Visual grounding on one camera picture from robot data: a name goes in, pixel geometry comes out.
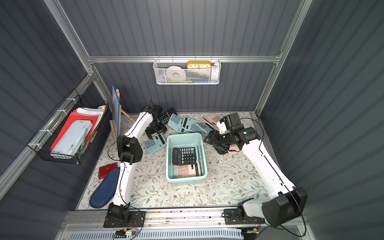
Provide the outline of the mint green storage box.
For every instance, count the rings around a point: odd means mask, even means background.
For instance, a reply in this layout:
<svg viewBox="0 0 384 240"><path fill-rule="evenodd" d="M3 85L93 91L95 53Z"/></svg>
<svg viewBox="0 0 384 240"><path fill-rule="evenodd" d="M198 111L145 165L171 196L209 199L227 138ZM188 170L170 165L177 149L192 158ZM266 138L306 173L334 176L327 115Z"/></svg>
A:
<svg viewBox="0 0 384 240"><path fill-rule="evenodd" d="M166 179L169 183L176 186L200 184L208 177L200 133L170 135L166 150Z"/></svg>

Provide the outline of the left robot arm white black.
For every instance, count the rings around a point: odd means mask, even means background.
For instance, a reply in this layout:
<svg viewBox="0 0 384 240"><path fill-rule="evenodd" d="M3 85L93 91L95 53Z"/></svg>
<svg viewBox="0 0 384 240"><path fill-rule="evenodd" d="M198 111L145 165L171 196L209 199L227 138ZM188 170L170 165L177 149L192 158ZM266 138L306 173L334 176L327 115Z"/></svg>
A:
<svg viewBox="0 0 384 240"><path fill-rule="evenodd" d="M120 173L115 195L107 209L104 228L125 227L130 224L130 194L134 170L141 161L143 150L139 140L150 124L158 122L161 107L144 107L133 126L117 137L117 149L120 161Z"/></svg>

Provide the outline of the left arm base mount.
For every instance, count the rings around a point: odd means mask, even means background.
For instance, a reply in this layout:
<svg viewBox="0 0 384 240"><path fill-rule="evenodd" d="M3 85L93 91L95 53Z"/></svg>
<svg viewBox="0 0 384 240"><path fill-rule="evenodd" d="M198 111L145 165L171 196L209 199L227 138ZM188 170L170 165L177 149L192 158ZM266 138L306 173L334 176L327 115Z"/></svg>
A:
<svg viewBox="0 0 384 240"><path fill-rule="evenodd" d="M140 228L144 225L145 211L124 210L122 213L107 211L103 228Z"/></svg>

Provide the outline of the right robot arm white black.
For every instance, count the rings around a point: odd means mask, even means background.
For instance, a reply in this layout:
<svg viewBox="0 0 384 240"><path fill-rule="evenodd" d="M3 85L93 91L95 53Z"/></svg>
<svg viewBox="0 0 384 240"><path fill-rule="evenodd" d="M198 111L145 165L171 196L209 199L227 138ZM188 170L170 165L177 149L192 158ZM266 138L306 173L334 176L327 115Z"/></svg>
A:
<svg viewBox="0 0 384 240"><path fill-rule="evenodd" d="M262 178L270 200L259 202L251 198L238 203L241 218L263 218L267 223L277 228L303 215L308 199L304 188L297 188L279 169L266 150L262 138L254 128L246 128L221 135L212 130L204 142L212 145L219 154L227 154L232 150L231 145L237 145L254 165Z"/></svg>

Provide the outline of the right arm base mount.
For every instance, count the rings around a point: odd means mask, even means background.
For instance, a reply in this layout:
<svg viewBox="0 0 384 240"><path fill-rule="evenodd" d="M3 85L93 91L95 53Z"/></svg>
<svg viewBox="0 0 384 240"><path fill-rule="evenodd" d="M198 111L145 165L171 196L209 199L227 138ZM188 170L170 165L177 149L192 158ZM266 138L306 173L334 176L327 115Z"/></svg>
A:
<svg viewBox="0 0 384 240"><path fill-rule="evenodd" d="M226 225L240 225L240 224L261 225L265 223L264 218L249 217L246 215L246 213L243 210L239 208L224 209L221 216L222 218L225 219Z"/></svg>

